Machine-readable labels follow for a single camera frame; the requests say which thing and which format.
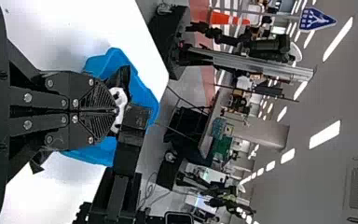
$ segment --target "cable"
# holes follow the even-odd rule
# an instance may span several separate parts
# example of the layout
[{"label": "cable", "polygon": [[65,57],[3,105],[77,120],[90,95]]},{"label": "cable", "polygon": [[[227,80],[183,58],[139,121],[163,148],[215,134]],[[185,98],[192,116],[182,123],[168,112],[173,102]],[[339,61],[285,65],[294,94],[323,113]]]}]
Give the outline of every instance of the cable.
[{"label": "cable", "polygon": [[157,173],[154,172],[153,174],[151,174],[148,178],[147,178],[147,182],[145,185],[145,196],[143,197],[143,199],[140,200],[141,205],[138,207],[137,210],[141,209],[142,207],[144,207],[144,205],[146,204],[147,199],[149,199],[153,194],[154,191],[156,189],[156,183],[150,184],[150,180],[153,177],[153,175],[155,175],[157,177]]}]

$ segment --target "black metal frame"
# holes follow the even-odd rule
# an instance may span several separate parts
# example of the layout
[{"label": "black metal frame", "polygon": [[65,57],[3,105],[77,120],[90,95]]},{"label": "black metal frame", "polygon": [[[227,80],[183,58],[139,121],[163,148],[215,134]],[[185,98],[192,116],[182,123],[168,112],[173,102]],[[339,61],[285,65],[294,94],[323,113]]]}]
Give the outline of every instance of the black metal frame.
[{"label": "black metal frame", "polygon": [[[211,109],[211,108],[212,108],[211,106],[195,106],[195,105],[191,104],[188,100],[186,100],[185,98],[183,98],[182,96],[180,96],[178,93],[176,93],[170,86],[167,86],[167,89],[168,89],[170,92],[172,92],[172,93],[178,98],[178,100],[176,101],[176,104],[175,104],[175,106],[174,106],[173,113],[172,113],[171,118],[170,118],[170,124],[171,124],[173,115],[175,114],[176,110],[179,108],[178,106],[179,106],[179,104],[180,104],[181,101],[187,103],[188,105],[191,105],[191,107],[187,107],[187,109],[196,109],[196,110],[199,110],[199,112],[200,112],[201,114],[206,115],[206,116],[209,116],[209,113],[206,113],[206,112],[205,112],[205,109]],[[200,121],[201,121],[201,117],[200,117],[199,120],[198,120],[197,127],[199,127]],[[177,134],[179,134],[179,135],[181,135],[181,136],[183,136],[183,137],[185,137],[185,138],[187,138],[187,139],[189,139],[189,140],[191,140],[191,141],[193,141],[193,142],[195,142],[195,143],[198,143],[198,142],[199,142],[199,141],[193,139],[192,137],[187,136],[187,135],[185,135],[184,133],[181,133],[181,132],[177,131],[177,126],[178,126],[179,124],[176,125],[176,128],[173,128],[173,127],[170,127],[170,126],[166,126],[166,125],[163,125],[163,124],[158,123],[158,122],[156,122],[156,124],[157,124],[158,126],[160,126],[160,127],[167,128],[168,130],[171,130],[171,131],[173,131],[174,133],[177,133]]]}]

